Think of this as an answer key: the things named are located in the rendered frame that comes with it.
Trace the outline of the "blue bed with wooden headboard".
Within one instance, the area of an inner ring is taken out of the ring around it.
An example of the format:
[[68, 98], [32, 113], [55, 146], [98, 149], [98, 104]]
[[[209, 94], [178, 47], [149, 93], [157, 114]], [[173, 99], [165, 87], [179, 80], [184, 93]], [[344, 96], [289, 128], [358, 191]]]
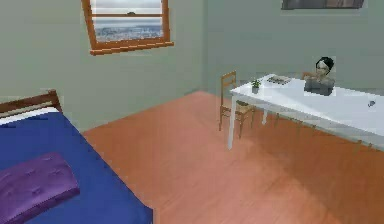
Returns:
[[0, 171], [52, 152], [69, 164], [80, 194], [24, 224], [154, 224], [153, 210], [63, 115], [56, 91], [0, 103]]

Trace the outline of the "grey book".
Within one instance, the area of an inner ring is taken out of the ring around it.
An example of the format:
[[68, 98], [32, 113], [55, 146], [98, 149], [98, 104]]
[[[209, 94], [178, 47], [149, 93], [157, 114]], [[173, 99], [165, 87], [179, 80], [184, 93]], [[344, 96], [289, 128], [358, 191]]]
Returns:
[[274, 75], [268, 79], [268, 82], [274, 83], [274, 84], [279, 84], [279, 85], [285, 85], [291, 81], [290, 77], [286, 76], [278, 76]]

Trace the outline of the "wooden framed window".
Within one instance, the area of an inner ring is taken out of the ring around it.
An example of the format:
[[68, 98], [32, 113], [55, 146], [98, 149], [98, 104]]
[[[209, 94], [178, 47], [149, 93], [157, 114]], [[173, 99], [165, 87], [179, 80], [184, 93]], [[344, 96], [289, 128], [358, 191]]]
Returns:
[[173, 46], [169, 0], [81, 0], [90, 54]]

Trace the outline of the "white table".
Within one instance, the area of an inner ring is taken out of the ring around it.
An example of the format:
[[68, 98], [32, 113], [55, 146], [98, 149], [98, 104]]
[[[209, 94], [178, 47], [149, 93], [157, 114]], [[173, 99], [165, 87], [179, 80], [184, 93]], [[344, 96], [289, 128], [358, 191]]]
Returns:
[[[268, 79], [260, 79], [257, 94], [250, 83], [232, 89], [232, 100], [254, 105], [266, 115], [277, 113], [384, 151], [384, 96], [341, 87], [323, 96], [306, 92], [300, 79], [293, 78], [285, 85]], [[376, 104], [368, 107], [369, 101]]]

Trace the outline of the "grey bust statue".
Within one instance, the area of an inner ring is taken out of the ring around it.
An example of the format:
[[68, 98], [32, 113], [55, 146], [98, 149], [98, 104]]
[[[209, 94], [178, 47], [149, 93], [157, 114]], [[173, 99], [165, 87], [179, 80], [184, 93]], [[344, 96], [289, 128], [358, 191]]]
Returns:
[[323, 96], [329, 96], [334, 88], [335, 80], [328, 76], [334, 66], [330, 57], [321, 57], [315, 64], [315, 77], [305, 79], [304, 90]]

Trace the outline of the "purple tufted cushion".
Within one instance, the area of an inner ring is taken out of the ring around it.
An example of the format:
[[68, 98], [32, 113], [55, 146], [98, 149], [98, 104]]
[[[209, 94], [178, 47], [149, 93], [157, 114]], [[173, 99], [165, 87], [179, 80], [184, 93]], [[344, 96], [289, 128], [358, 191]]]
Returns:
[[0, 224], [24, 224], [80, 194], [75, 175], [55, 152], [0, 171]]

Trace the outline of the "dark framed wall picture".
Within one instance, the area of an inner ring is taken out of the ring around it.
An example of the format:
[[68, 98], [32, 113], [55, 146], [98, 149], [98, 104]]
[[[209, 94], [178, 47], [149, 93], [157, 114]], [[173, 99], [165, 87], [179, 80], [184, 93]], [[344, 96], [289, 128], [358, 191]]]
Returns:
[[359, 9], [365, 0], [282, 0], [282, 10]]

